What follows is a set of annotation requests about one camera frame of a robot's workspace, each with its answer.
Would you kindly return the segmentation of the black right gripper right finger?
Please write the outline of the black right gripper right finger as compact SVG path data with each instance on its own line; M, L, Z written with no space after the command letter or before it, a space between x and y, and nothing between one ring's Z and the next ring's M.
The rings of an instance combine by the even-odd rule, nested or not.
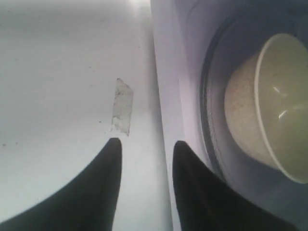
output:
M220 180L184 141L173 152L173 187L183 231L296 231Z

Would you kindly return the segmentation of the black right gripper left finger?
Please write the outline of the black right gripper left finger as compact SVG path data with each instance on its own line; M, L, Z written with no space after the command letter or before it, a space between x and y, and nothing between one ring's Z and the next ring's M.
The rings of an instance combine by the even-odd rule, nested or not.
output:
M58 192L0 225L2 231L110 231L122 176L122 144L111 138Z

